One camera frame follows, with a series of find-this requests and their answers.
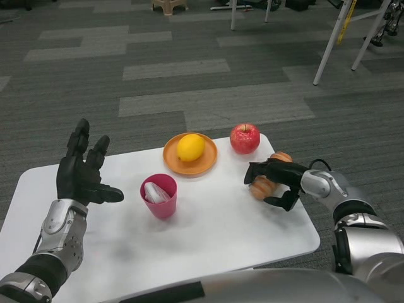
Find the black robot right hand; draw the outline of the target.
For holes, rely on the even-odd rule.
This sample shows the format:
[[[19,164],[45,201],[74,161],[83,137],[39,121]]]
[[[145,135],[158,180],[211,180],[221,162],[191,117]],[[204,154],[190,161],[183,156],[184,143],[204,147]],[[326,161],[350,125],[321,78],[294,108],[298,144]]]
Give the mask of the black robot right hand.
[[[297,163],[268,158],[249,163],[244,184],[257,200],[290,211],[299,199],[300,182],[307,170]]]

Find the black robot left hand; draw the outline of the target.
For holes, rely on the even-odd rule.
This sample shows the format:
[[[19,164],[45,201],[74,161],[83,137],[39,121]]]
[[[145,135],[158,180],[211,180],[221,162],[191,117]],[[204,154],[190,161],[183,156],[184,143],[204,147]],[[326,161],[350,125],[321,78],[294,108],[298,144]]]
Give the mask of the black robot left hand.
[[[101,183],[100,169],[110,138],[103,135],[89,149],[89,131],[89,122],[82,118],[71,133],[66,156],[61,159],[56,175],[57,198],[72,199],[84,206],[121,202],[124,193],[120,189]]]

